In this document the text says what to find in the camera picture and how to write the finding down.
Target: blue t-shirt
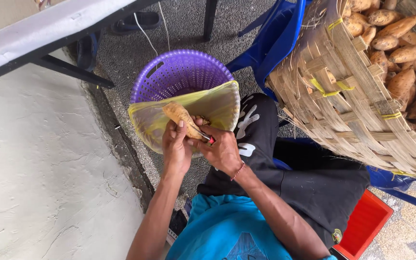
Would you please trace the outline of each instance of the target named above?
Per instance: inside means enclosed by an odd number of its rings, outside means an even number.
[[[292,260],[250,198],[205,196],[192,200],[188,223],[166,260]],[[334,256],[325,260],[336,260]]]

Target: purple plastic basket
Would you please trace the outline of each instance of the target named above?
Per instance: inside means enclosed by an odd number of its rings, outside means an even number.
[[[214,57],[197,50],[172,50],[153,59],[139,73],[130,102],[159,101],[230,80],[234,80],[232,74]]]

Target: red string bracelet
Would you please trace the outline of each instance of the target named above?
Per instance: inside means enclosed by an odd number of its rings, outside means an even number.
[[[240,167],[240,170],[234,175],[234,177],[231,178],[231,181],[233,181],[235,177],[237,177],[237,175],[240,173],[240,171],[243,169],[244,166],[245,166],[245,163],[243,163],[242,167]]]

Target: yellow plastic bag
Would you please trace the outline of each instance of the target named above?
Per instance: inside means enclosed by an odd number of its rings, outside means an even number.
[[[162,136],[170,120],[162,107],[176,101],[184,106],[190,115],[206,117],[212,127],[233,131],[239,120],[240,96],[239,84],[226,82],[209,90],[198,91],[161,101],[130,104],[128,114],[139,138],[153,151],[162,154]],[[200,157],[195,152],[193,158]]]

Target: woven bamboo basket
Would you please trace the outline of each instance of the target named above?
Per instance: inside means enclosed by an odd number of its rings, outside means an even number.
[[[384,86],[382,68],[370,63],[368,46],[338,23],[345,5],[346,0],[315,0],[307,7],[294,50],[270,73],[266,86],[290,121],[323,147],[416,176],[416,132]],[[401,0],[396,10],[414,15],[416,0]]]

